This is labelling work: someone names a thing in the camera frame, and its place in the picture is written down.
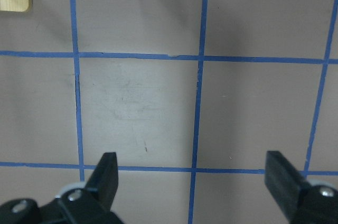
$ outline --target vertical blue tape strip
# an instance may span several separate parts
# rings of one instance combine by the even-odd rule
[[[323,64],[320,84],[319,84],[319,88],[318,88],[317,101],[316,101],[315,111],[314,111],[314,115],[313,115],[313,121],[312,121],[312,126],[311,126],[311,132],[310,132],[310,138],[309,138],[309,142],[308,142],[307,152],[306,152],[306,160],[305,160],[305,164],[304,164],[304,175],[305,176],[308,175],[308,169],[309,169],[310,161],[311,161],[313,143],[315,141],[316,126],[317,126],[319,113],[320,113],[320,107],[321,107],[322,98],[323,98],[325,78],[326,78],[326,74],[327,74],[327,67],[328,67],[328,63],[330,61],[332,37],[333,37],[333,33],[334,33],[334,25],[335,25],[336,18],[337,18],[337,7],[338,7],[338,0],[334,0],[332,15],[331,15],[331,21],[330,21],[330,28],[328,30],[327,41],[326,41],[324,64]]]
[[[193,151],[192,151],[192,163],[191,163],[191,168],[193,169],[193,171],[191,172],[191,179],[190,179],[188,224],[193,223],[193,215],[194,215],[195,184],[196,184],[196,171],[195,170],[197,167],[197,153],[198,153],[198,144],[199,144],[200,110],[201,110],[207,11],[208,11],[208,0],[202,0],[199,63],[198,63],[198,76],[197,76],[196,104],[195,104],[194,139],[193,139]]]
[[[79,61],[78,29],[77,29],[77,18],[76,18],[76,0],[70,0],[70,15],[71,15],[73,53],[74,53],[79,172],[80,172],[80,181],[84,181],[85,180],[85,166],[84,166],[84,161],[83,161],[82,119],[81,119],[81,98],[80,98],[80,61]]]

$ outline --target silver screw head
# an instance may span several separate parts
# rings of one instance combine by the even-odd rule
[[[13,208],[12,208],[12,212],[13,213],[18,213],[21,212],[23,210],[26,209],[27,207],[27,201],[26,200],[21,200],[20,203],[16,204]]]
[[[325,187],[325,186],[323,186],[323,187],[321,187],[321,188],[319,189],[319,192],[320,192],[320,194],[323,195],[324,197],[329,197],[329,198],[331,198],[331,197],[334,196],[334,191],[333,191],[330,187]]]
[[[75,200],[78,200],[81,196],[82,196],[82,191],[77,189],[68,195],[68,200],[75,201]]]

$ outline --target metal bolt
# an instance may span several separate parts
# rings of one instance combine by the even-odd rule
[[[330,188],[330,187],[321,187],[319,189],[319,192],[321,193],[321,195],[323,195],[324,197],[333,197],[334,196],[334,191]]]
[[[26,207],[27,207],[27,201],[26,201],[26,200],[21,200],[20,203],[16,204],[16,205],[12,208],[12,212],[13,212],[13,213],[21,212],[21,211],[25,210]]]
[[[81,190],[75,190],[73,193],[68,195],[69,201],[75,201],[78,200],[82,196]]]

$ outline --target screw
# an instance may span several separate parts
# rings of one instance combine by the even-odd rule
[[[321,187],[319,189],[319,192],[321,193],[321,195],[323,195],[324,197],[333,197],[334,196],[334,191],[330,188],[330,187]]]
[[[73,193],[68,195],[68,199],[69,201],[75,201],[75,200],[78,200],[81,197],[81,195],[82,195],[82,191],[77,189]]]
[[[26,201],[26,200],[21,200],[20,203],[16,204],[16,205],[12,208],[12,212],[13,212],[13,213],[21,212],[21,211],[25,210],[26,207],[27,207],[27,201]]]

